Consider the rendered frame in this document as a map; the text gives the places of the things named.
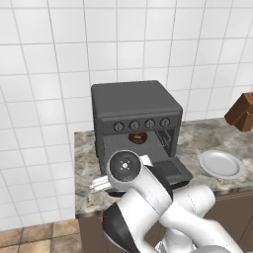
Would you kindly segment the brown base cabinet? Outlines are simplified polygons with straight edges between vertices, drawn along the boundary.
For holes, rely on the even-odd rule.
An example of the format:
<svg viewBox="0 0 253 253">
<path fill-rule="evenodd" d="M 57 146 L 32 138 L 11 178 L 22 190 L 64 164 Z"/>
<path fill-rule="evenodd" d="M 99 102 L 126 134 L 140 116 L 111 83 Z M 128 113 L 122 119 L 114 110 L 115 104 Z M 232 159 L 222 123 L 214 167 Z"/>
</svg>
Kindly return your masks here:
<svg viewBox="0 0 253 253">
<path fill-rule="evenodd" d="M 83 253 L 126 253 L 106 237 L 102 217 L 79 219 Z M 244 252 L 253 251 L 253 190 L 218 197 L 205 218 L 218 221 Z"/>
</svg>

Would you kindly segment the grey round plate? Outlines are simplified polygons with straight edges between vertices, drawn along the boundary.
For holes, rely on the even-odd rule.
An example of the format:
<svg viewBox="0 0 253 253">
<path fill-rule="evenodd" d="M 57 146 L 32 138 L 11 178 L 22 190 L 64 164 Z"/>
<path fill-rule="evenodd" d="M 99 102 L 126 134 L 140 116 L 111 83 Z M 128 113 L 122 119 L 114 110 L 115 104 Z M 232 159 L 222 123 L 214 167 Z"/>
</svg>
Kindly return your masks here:
<svg viewBox="0 0 253 253">
<path fill-rule="evenodd" d="M 202 153 L 199 163 L 208 174 L 223 180 L 237 179 L 244 171 L 242 162 L 238 158 L 218 150 Z"/>
</svg>

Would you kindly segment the brown wooden knife block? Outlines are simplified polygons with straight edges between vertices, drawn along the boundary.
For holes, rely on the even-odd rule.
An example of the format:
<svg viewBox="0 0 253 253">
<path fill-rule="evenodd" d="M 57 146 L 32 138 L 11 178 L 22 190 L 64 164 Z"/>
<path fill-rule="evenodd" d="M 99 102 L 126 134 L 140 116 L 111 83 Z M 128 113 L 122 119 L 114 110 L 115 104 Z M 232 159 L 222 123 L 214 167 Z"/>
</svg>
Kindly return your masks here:
<svg viewBox="0 0 253 253">
<path fill-rule="evenodd" d="M 253 92 L 242 93 L 224 118 L 240 131 L 250 131 L 253 128 Z"/>
</svg>

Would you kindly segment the dark grey toaster oven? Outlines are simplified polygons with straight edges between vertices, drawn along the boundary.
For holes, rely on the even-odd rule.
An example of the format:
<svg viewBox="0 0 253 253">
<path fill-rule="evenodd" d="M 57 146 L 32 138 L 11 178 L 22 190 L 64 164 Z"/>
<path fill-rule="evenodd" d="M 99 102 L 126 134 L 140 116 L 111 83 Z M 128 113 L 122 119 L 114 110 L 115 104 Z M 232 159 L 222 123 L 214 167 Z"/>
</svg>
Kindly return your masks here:
<svg viewBox="0 0 253 253">
<path fill-rule="evenodd" d="M 105 169 L 110 156 L 121 149 L 146 154 L 152 163 L 175 157 L 183 109 L 162 84 L 156 80 L 95 84 L 91 92 L 96 153 L 101 169 Z M 170 119 L 169 127 L 160 125 L 163 118 Z M 148 119 L 155 120 L 154 128 L 145 127 Z M 129 128 L 132 121 L 139 121 L 139 129 Z M 114 130 L 116 122 L 124 124 L 123 131 Z M 156 134 L 157 130 L 165 129 L 173 131 L 169 147 L 163 146 Z M 146 142 L 129 141 L 128 135 L 134 132 L 146 132 Z"/>
</svg>

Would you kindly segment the dark toaster oven door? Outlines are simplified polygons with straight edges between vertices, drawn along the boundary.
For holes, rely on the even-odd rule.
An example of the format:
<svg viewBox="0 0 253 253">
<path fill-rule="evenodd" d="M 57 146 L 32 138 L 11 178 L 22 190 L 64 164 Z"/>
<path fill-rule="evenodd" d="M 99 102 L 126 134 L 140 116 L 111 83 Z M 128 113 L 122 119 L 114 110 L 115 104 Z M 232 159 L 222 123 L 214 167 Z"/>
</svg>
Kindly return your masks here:
<svg viewBox="0 0 253 253">
<path fill-rule="evenodd" d="M 193 179 L 193 175 L 177 157 L 154 162 L 152 166 L 173 189 L 186 186 Z"/>
</svg>

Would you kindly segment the brown bagel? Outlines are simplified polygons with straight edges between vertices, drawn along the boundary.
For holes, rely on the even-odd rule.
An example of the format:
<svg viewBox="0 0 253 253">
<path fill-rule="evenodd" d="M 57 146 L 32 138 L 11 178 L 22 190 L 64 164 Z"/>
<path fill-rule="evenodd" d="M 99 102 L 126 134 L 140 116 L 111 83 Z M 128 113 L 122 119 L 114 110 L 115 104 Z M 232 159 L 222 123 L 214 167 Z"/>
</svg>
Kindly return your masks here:
<svg viewBox="0 0 253 253">
<path fill-rule="evenodd" d="M 128 135 L 128 140 L 135 144 L 143 144 L 147 140 L 146 132 L 134 132 Z"/>
</svg>

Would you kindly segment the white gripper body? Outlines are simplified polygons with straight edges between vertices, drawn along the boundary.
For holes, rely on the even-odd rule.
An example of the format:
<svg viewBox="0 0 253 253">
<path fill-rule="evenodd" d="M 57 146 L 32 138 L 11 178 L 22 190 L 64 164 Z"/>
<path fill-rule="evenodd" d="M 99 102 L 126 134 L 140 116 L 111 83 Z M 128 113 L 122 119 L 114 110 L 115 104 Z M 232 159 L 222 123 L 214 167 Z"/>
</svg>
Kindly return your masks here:
<svg viewBox="0 0 253 253">
<path fill-rule="evenodd" d="M 89 188 L 93 192 L 111 189 L 127 192 L 133 189 L 144 194 L 154 182 L 149 165 L 151 160 L 147 155 L 113 154 L 108 161 L 107 175 L 93 180 Z"/>
</svg>

